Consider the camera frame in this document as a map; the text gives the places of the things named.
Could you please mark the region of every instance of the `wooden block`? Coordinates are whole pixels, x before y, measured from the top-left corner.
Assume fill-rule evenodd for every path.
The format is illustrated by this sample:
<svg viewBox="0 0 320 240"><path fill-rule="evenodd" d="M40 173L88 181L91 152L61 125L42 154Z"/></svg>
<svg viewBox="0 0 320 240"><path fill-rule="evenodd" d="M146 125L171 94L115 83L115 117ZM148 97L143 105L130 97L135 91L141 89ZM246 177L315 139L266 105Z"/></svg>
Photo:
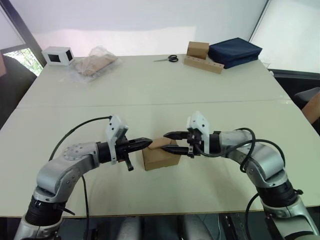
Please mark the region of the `wooden block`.
<svg viewBox="0 0 320 240"><path fill-rule="evenodd" d="M209 51L209 43L190 41L186 52L187 56L206 59Z"/></svg>
<svg viewBox="0 0 320 240"><path fill-rule="evenodd" d="M193 56L185 56L183 63L185 65L195 67L198 69L203 69L216 74L221 74L222 69L224 69L225 66L214 61L204 60Z"/></svg>

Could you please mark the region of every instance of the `chair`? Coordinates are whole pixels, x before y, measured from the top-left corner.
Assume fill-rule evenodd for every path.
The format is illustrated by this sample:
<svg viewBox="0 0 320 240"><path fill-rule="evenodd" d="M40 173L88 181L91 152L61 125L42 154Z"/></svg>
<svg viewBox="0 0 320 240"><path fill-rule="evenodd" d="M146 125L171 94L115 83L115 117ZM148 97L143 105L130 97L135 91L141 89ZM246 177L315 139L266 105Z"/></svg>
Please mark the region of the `chair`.
<svg viewBox="0 0 320 240"><path fill-rule="evenodd" d="M306 91L298 92L293 96L293 101L300 109L303 109L305 105L319 92L320 92L320 87L315 87ZM320 119L316 120L312 124L312 126L316 130L316 132L320 135Z"/></svg>
<svg viewBox="0 0 320 240"><path fill-rule="evenodd" d="M37 78L16 59L2 57L6 74L0 77L0 129Z"/></svg>

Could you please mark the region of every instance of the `robotic arm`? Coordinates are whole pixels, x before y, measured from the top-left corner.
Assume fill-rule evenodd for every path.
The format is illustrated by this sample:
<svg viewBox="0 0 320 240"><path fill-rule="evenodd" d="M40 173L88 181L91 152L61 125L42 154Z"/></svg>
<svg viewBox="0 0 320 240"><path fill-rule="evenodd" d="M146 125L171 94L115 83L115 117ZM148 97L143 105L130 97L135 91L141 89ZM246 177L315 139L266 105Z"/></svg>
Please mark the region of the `robotic arm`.
<svg viewBox="0 0 320 240"><path fill-rule="evenodd" d="M188 131L174 131L164 136L174 140L187 139L189 147L166 145L162 149L173 154L225 157L240 165L251 148L252 136L246 130L215 131L200 112L187 120ZM255 143L244 169L255 185L266 214L266 223L276 239L320 239L319 231L297 191L293 189L285 171L284 160L273 148ZM241 143L247 144L235 148Z"/></svg>
<svg viewBox="0 0 320 240"><path fill-rule="evenodd" d="M27 213L21 218L14 240L55 239L62 223L66 203L80 177L100 164L125 161L129 171L134 168L129 153L148 147L152 140L127 140L128 130L121 119L112 116L106 130L107 142L81 143L67 147L63 153L49 161L39 171L36 188Z"/></svg>

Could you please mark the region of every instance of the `white device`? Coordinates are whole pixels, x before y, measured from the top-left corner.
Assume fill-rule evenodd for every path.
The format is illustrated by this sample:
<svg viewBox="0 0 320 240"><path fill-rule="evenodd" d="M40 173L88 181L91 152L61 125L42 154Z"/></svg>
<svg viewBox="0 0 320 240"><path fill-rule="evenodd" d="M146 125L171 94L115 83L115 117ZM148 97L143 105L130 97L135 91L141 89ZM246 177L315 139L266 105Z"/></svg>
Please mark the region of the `white device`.
<svg viewBox="0 0 320 240"><path fill-rule="evenodd" d="M117 163L116 141L125 136L128 128L118 115L112 116L109 126L106 128L106 141L109 144L111 164Z"/></svg>
<svg viewBox="0 0 320 240"><path fill-rule="evenodd" d="M186 121L186 129L198 129L201 133L201 139L203 140L204 144L204 152L206 154L210 153L210 123L205 118L205 116L202 115L201 112L196 111L192 114L192 116L189 116Z"/></svg>
<svg viewBox="0 0 320 240"><path fill-rule="evenodd" d="M74 61L70 47L50 46L42 51L42 55L49 65L68 66Z"/></svg>

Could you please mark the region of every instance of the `wooden holder with holes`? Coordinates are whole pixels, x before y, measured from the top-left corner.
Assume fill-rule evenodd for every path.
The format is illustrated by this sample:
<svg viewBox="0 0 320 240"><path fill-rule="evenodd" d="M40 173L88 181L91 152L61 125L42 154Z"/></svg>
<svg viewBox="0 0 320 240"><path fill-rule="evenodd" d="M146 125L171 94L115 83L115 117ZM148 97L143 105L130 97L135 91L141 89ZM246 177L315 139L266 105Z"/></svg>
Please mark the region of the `wooden holder with holes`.
<svg viewBox="0 0 320 240"><path fill-rule="evenodd" d="M203 69L203 70L213 72L216 74L221 74L222 69L224 69L224 66L225 66L225 65L217 63L217 62L204 60L204 59L196 58L193 56L185 56L183 63L185 65L199 68L199 69Z"/></svg>

